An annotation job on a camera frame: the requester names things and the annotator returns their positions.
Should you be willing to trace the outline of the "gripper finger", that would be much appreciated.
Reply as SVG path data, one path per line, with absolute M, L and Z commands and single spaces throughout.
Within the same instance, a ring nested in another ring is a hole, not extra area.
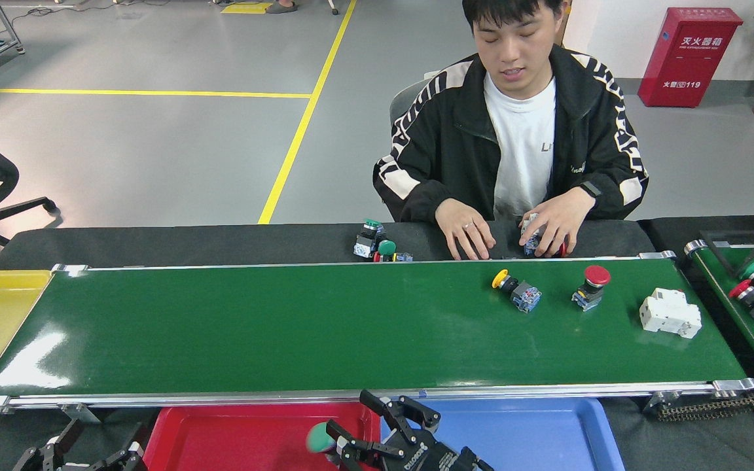
M 141 444 L 131 444 L 108 458 L 93 463 L 93 470 L 147 470 L 143 461 L 144 448 Z
M 65 454 L 84 432 L 84 423 L 72 419 L 60 435 L 54 436 L 41 447 L 29 447 L 13 465 L 14 470 L 60 470 Z

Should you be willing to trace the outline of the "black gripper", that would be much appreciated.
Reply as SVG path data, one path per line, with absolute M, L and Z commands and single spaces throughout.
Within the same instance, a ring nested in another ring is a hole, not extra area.
M 380 398 L 360 391 L 362 405 L 383 417 L 395 435 L 384 442 L 355 439 L 336 421 L 327 421 L 326 433 L 334 441 L 331 451 L 339 456 L 340 470 L 362 470 L 362 465 L 380 470 L 494 470 L 470 447 L 459 452 L 438 442 L 440 415 L 422 403 L 401 396 Z

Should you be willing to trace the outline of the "person's right hand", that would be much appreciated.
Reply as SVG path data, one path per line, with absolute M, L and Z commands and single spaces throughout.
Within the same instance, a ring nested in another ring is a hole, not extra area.
M 437 206 L 435 218 L 454 260 L 490 259 L 496 241 L 476 209 L 456 199 L 446 199 Z

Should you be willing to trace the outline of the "person's left hand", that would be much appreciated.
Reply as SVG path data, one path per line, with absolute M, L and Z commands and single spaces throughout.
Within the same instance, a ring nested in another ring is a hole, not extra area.
M 525 245 L 535 232 L 542 232 L 535 250 L 536 256 L 551 257 L 559 254 L 565 245 L 565 254 L 577 246 L 577 236 L 584 218 L 596 204 L 596 198 L 581 187 L 575 187 L 561 196 L 547 200 L 524 213 L 526 229 L 521 233 L 520 245 Z

